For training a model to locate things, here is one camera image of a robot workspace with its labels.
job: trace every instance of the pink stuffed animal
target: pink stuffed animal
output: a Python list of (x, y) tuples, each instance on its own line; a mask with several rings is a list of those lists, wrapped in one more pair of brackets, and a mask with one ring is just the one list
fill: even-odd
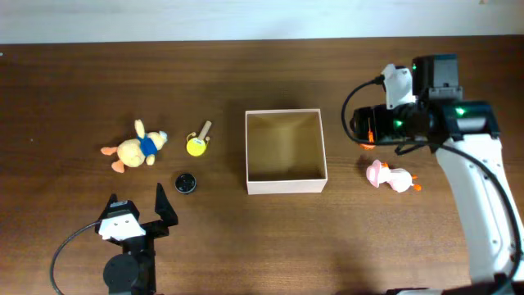
[(375, 188), (378, 188), (379, 184), (387, 182), (398, 193), (403, 193), (410, 187), (417, 191), (422, 190), (422, 186), (413, 184), (413, 179), (416, 179), (417, 176), (411, 176), (404, 169), (390, 169), (387, 163), (381, 163), (379, 160), (375, 160), (368, 167), (366, 177)]

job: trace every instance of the yellow ball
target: yellow ball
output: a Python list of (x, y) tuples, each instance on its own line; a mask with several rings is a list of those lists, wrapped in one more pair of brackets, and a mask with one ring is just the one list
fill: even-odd
[(187, 142), (186, 149), (193, 157), (201, 156), (206, 151), (206, 142), (198, 138), (191, 138)]

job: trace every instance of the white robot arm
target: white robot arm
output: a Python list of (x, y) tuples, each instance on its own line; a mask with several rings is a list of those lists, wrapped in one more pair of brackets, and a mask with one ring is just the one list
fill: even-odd
[[(522, 221), (506, 180), (495, 116), (487, 103), (463, 101), (455, 55), (419, 57), (413, 73), (388, 65), (350, 93), (342, 106), (349, 138), (366, 147), (397, 145), (398, 155), (429, 146), (457, 204), (469, 253), (472, 286), (453, 290), (397, 289), (389, 294), (524, 294)], [(386, 105), (345, 113), (361, 88), (381, 84)], [(402, 150), (405, 145), (411, 148)]]
[[(446, 145), (467, 152), (482, 161), (499, 179), (516, 212), (518, 230), (522, 221), (509, 190), (502, 162), (502, 144), (488, 134), (465, 135), (461, 141), (448, 139)], [(510, 220), (500, 201), (497, 189), (486, 175), (469, 160), (443, 149), (436, 151), (436, 159), (453, 191), (460, 222), (469, 253), (469, 274), (473, 284), (492, 283), (494, 274), (509, 274), (514, 264), (515, 242)], [(513, 281), (524, 281), (524, 270), (519, 266)], [(444, 290), (405, 290), (398, 295), (437, 295)]]

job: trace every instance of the open box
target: open box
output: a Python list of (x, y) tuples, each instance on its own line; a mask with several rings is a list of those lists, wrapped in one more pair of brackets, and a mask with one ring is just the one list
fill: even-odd
[(320, 193), (327, 172), (319, 109), (246, 111), (249, 194)]

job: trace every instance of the wooden stick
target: wooden stick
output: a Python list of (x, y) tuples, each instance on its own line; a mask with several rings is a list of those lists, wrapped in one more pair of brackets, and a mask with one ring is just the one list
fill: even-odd
[(206, 121), (206, 123), (204, 124), (204, 127), (202, 127), (202, 131), (200, 132), (200, 134), (198, 134), (198, 139), (204, 140), (210, 128), (211, 128), (211, 122)]

